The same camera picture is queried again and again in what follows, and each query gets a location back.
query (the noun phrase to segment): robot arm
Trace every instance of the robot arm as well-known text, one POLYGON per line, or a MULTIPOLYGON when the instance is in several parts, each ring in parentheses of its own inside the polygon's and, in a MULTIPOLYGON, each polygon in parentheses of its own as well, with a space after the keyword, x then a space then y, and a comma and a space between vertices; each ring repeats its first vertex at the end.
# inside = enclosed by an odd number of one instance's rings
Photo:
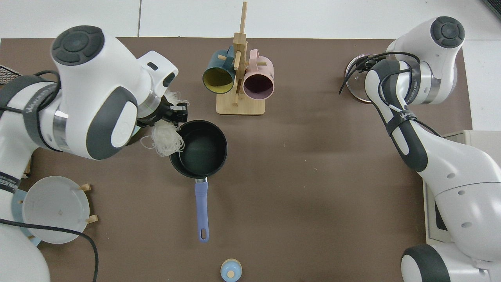
MULTIPOLYGON (((14 220, 13 193, 36 148, 103 160, 127 144, 136 124, 187 120, 187 105, 164 96, 178 70, 156 52, 136 59, 105 31, 79 26, 60 34, 51 54, 60 84, 23 76, 0 93, 2 219, 14 220)), ((50 280, 41 253, 18 228, 0 225, 0 253, 0 281, 50 280)))
POLYGON ((420 61, 404 55, 387 58, 365 80, 395 147, 430 186, 454 241, 408 249, 402 259, 406 282, 501 280, 501 169, 486 153, 426 131, 407 107, 447 98, 463 39, 455 19, 431 19, 388 48, 417 55, 420 61))

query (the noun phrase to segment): plate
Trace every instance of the plate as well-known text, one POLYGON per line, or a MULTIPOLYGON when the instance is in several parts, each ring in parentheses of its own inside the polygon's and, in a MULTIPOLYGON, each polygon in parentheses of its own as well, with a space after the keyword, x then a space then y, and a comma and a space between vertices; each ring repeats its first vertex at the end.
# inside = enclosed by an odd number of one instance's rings
MULTIPOLYGON (((21 189, 17 189, 16 192, 14 193, 14 196, 12 197, 12 204, 11 204, 11 209, 12 209, 12 217, 14 218, 14 221, 17 222, 23 222, 23 201, 26 197, 26 191, 23 191, 21 189)), ((30 239, 31 243, 33 245, 38 246, 40 244, 40 239, 35 237, 27 228, 24 227, 19 227, 23 234, 30 239)))
MULTIPOLYGON (((62 176, 49 176, 37 181, 28 190, 23 203, 23 221, 31 224, 55 226, 82 232, 89 218, 89 201, 80 186, 62 176)), ((78 235, 71 233, 32 229, 40 240, 68 243, 78 235)))

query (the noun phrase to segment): metal rim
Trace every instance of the metal rim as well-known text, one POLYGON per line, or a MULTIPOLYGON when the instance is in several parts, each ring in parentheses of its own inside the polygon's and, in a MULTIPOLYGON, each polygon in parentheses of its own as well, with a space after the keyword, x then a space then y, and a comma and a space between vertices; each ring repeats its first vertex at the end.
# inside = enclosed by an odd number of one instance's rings
MULTIPOLYGON (((369 58, 371 56, 375 56, 375 54, 362 54, 362 55, 358 55, 357 57, 353 58, 353 60, 351 60, 351 62, 348 64, 348 66, 346 67, 346 70, 345 70, 345 77, 349 74, 350 70, 356 66, 356 62, 357 61, 360 61, 361 59, 366 59, 366 58, 369 58)), ((350 91, 351 95, 359 102, 361 103, 364 103, 364 104, 372 104, 372 102, 370 100, 366 100, 364 98, 361 98, 359 96, 357 96, 355 94, 355 91, 353 91, 353 89, 350 87, 350 84, 348 83, 348 81, 346 81, 346 88, 348 88, 348 90, 350 91)))

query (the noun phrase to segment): saucepan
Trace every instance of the saucepan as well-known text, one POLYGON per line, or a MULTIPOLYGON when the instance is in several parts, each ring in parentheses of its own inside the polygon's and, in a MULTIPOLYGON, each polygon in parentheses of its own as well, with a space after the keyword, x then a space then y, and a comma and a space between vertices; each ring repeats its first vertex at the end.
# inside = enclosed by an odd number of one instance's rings
POLYGON ((209 121, 192 120, 180 128, 178 133, 184 140, 184 149, 170 155, 170 161, 181 174, 195 178, 198 239, 205 243, 209 241, 207 177, 222 168, 228 146, 221 129, 209 121))

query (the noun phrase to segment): robot strap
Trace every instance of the robot strap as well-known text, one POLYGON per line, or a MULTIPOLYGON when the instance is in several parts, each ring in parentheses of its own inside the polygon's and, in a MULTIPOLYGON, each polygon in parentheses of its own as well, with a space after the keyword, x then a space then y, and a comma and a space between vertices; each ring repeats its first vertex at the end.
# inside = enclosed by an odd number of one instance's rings
POLYGON ((386 131, 388 135, 391 135, 392 132, 404 121, 414 120, 416 119, 416 115, 410 110, 403 110, 398 112, 393 118, 386 124, 386 131))

